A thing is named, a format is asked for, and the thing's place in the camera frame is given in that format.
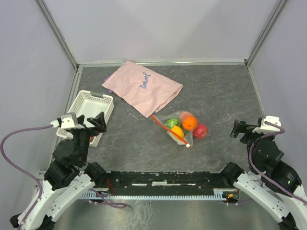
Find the clear zip top bag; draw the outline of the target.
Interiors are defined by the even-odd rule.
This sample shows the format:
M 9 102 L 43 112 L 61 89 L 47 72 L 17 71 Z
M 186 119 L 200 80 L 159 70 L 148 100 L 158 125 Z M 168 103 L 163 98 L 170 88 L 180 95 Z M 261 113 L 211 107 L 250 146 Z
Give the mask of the clear zip top bag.
M 167 132 L 172 140 L 187 148 L 192 148 L 195 142 L 202 141 L 211 135 L 208 125 L 188 111 L 150 117 Z

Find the red apple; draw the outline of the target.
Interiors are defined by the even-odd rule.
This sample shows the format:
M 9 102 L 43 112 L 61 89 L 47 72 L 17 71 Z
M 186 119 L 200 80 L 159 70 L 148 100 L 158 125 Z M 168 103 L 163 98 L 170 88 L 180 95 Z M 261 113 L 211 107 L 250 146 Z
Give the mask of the red apple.
M 193 131 L 193 137 L 196 139 L 203 139 L 208 136 L 208 127 L 203 123 L 198 123 L 198 126 Z

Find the yellow lemon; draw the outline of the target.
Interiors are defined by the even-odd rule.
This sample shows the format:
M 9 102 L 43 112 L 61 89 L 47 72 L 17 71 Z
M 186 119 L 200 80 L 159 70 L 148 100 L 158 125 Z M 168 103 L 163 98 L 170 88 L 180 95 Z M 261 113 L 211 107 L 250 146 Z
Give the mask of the yellow lemon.
M 180 126 L 174 126 L 171 128 L 172 131 L 172 135 L 176 138 L 176 139 L 184 139 L 185 137 L 185 133 L 183 131 L 183 129 Z

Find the orange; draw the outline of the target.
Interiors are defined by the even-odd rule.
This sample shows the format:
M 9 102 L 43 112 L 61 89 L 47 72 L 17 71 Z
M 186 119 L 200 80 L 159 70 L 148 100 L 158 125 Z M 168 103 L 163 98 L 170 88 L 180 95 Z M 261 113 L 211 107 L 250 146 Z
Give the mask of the orange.
M 198 126 L 198 119 L 193 115 L 186 116 L 182 120 L 182 126 L 186 131 L 194 131 Z

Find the peach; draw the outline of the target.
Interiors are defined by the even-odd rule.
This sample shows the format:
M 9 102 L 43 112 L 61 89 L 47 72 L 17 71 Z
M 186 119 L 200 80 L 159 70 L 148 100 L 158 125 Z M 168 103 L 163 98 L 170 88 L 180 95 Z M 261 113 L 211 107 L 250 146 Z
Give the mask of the peach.
M 187 111 L 183 111 L 181 114 L 180 114 L 180 119 L 181 120 L 184 120 L 187 116 L 191 116 L 192 114 L 190 112 L 187 112 Z

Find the white perforated plastic basket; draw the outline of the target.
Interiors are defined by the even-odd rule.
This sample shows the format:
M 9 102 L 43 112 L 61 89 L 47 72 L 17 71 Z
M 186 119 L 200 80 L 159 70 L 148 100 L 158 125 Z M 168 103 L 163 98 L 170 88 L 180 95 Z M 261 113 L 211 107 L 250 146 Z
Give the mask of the white perforated plastic basket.
M 84 115 L 84 124 L 87 127 L 93 127 L 86 119 L 96 117 L 99 113 L 104 112 L 105 123 L 107 124 L 114 109 L 113 97 L 106 94 L 95 93 L 81 90 L 67 113 L 75 113 L 76 117 Z

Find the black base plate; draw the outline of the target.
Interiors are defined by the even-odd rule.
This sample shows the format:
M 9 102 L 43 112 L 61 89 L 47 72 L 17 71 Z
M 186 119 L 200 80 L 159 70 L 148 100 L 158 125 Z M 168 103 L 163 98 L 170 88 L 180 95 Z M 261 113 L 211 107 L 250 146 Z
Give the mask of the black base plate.
M 221 173 L 108 172 L 95 188 L 115 196 L 209 196 L 214 189 L 234 189 Z

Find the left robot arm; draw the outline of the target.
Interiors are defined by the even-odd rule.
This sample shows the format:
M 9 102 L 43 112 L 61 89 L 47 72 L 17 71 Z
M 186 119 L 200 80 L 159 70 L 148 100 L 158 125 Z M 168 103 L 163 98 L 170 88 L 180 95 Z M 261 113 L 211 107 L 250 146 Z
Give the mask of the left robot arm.
M 106 132 L 104 112 L 90 118 L 67 113 L 47 127 L 60 127 L 71 133 L 72 139 L 56 146 L 54 160 L 41 182 L 16 166 L 38 185 L 38 192 L 27 209 L 10 218 L 11 225 L 18 230 L 53 229 L 62 213 L 82 193 L 106 182 L 106 171 L 97 162 L 87 163 L 90 139 Z

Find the green apple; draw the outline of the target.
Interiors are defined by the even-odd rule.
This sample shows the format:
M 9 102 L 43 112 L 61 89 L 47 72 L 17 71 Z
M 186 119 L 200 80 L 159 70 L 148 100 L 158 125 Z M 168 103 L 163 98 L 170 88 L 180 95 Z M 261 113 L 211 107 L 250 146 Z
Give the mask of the green apple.
M 171 129 L 174 126 L 179 126 L 181 124 L 180 120 L 178 118 L 170 118 L 166 120 L 165 126 L 169 129 Z

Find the pink cloth with lettering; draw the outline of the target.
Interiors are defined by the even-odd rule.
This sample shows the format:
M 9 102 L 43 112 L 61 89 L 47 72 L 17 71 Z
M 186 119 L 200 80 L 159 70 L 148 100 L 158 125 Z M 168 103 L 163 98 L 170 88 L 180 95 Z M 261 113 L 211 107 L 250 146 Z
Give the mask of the pink cloth with lettering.
M 181 83 L 131 61 L 119 67 L 102 86 L 146 118 L 163 109 L 183 88 Z

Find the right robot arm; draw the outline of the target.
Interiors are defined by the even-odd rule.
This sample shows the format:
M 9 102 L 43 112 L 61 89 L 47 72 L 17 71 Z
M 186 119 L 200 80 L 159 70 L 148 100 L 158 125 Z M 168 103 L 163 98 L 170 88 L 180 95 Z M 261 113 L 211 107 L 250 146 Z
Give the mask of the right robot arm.
M 260 117 L 256 125 L 235 120 L 230 136 L 243 134 L 240 142 L 247 146 L 249 168 L 261 182 L 252 180 L 248 172 L 232 162 L 221 170 L 220 182 L 247 194 L 275 219 L 281 230 L 305 230 L 307 195 L 302 180 L 294 168 L 282 161 L 284 153 L 274 141 L 284 132 L 275 116 Z

